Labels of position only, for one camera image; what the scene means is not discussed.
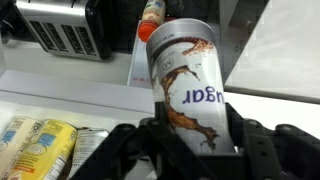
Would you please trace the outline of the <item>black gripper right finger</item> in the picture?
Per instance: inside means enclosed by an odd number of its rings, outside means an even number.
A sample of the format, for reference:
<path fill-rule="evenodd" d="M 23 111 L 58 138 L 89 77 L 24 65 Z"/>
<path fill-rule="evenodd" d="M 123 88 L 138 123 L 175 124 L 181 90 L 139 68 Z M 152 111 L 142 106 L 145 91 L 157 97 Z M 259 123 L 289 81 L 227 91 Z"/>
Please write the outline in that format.
<path fill-rule="evenodd" d="M 320 180 L 318 138 L 290 124 L 268 129 L 229 103 L 226 112 L 232 142 L 242 149 L 252 180 Z"/>

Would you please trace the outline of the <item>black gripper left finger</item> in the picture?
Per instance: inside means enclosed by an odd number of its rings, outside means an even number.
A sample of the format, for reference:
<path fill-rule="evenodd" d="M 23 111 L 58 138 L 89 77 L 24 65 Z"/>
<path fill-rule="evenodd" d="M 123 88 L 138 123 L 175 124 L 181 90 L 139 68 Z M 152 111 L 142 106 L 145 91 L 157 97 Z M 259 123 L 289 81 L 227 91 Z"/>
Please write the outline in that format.
<path fill-rule="evenodd" d="M 149 157 L 158 180 L 198 180 L 197 157 L 170 129 L 165 105 L 155 103 L 155 116 L 138 127 L 119 124 L 71 180 L 124 180 L 142 157 Z"/>

